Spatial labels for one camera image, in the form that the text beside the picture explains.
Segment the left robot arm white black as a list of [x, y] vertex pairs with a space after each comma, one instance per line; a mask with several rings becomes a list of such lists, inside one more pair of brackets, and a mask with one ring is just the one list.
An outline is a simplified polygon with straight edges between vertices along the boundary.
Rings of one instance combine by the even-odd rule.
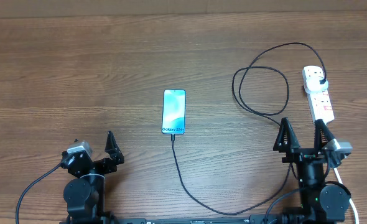
[[116, 223], [112, 212], [105, 211], [106, 174], [117, 171], [124, 164], [124, 156], [112, 131], [108, 131], [105, 153], [108, 157], [93, 161], [92, 148], [86, 140], [75, 140], [62, 152], [61, 161], [51, 170], [30, 183], [21, 193], [15, 211], [15, 222], [20, 223], [19, 212], [25, 194], [58, 168], [67, 170], [75, 178], [65, 186], [63, 198], [67, 203], [65, 223]]

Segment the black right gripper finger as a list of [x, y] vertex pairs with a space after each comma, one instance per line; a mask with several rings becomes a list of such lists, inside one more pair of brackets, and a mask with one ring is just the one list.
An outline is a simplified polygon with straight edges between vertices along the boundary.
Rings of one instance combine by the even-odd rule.
[[314, 137], [314, 149], [318, 151], [327, 150], [328, 143], [332, 142], [336, 137], [328, 129], [327, 125], [322, 119], [318, 119], [314, 122], [315, 125], [315, 137]]
[[299, 141], [288, 118], [282, 118], [273, 151], [293, 153], [299, 148]]

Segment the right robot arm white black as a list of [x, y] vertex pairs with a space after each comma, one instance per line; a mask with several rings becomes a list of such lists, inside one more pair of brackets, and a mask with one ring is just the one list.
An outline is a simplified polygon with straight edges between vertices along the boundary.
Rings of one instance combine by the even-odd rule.
[[[298, 188], [275, 199], [268, 207], [262, 223], [338, 223], [345, 221], [350, 206], [351, 192], [338, 181], [328, 181], [331, 169], [341, 165], [353, 146], [336, 138], [322, 119], [314, 122], [314, 146], [301, 147], [287, 118], [281, 119], [279, 132], [273, 147], [284, 153], [283, 163], [295, 165]], [[285, 208], [278, 215], [271, 215], [275, 205], [298, 193], [300, 206]]]

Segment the blue smartphone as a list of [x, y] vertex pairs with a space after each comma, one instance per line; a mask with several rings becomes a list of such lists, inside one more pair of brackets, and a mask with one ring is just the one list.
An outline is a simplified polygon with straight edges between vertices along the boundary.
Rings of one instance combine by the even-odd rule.
[[162, 110], [162, 133], [185, 133], [185, 90], [165, 90]]

